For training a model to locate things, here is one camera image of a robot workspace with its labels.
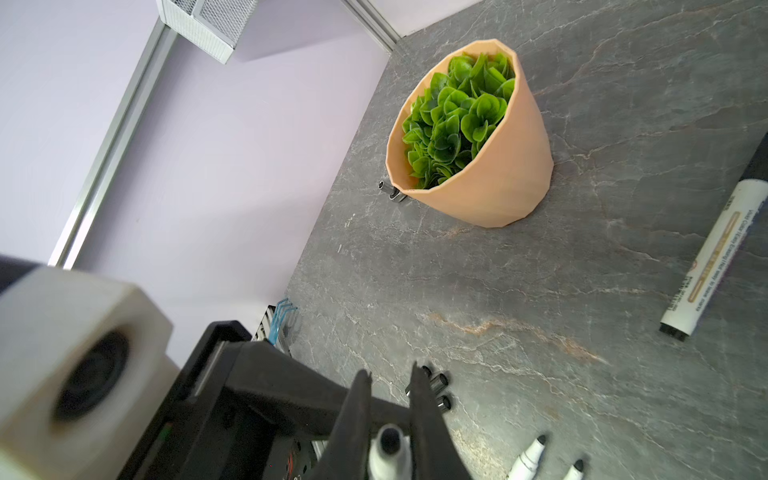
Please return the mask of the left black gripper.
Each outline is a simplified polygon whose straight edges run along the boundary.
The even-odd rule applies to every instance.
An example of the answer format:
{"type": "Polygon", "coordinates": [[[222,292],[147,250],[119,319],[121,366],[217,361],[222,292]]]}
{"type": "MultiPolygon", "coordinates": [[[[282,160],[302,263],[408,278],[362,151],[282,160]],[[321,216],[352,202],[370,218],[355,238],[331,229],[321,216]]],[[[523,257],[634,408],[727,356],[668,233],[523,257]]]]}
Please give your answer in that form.
{"type": "MultiPolygon", "coordinates": [[[[237,321],[214,322],[118,476],[309,479],[350,387],[253,340],[237,321]]],[[[384,425],[410,430],[408,408],[374,397],[371,420],[370,444],[384,425]]]]}

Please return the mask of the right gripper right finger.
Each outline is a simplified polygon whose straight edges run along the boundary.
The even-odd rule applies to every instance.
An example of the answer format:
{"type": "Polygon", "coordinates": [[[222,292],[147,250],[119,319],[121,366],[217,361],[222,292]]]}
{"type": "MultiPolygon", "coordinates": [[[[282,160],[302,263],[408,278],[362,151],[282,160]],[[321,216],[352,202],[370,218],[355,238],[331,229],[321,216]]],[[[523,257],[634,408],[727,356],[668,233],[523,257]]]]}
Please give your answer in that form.
{"type": "Polygon", "coordinates": [[[415,479],[465,479],[471,475],[451,439],[430,378],[416,363],[410,374],[410,439],[415,479]]]}

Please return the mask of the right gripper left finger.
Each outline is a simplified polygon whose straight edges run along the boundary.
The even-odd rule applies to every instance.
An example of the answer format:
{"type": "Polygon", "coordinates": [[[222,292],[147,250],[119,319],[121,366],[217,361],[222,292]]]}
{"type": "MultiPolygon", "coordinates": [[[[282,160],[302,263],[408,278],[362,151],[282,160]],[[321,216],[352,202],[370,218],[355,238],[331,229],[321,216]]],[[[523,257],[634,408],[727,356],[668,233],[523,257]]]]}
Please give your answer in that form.
{"type": "Polygon", "coordinates": [[[360,370],[309,479],[364,479],[370,449],[371,374],[360,370]]]}

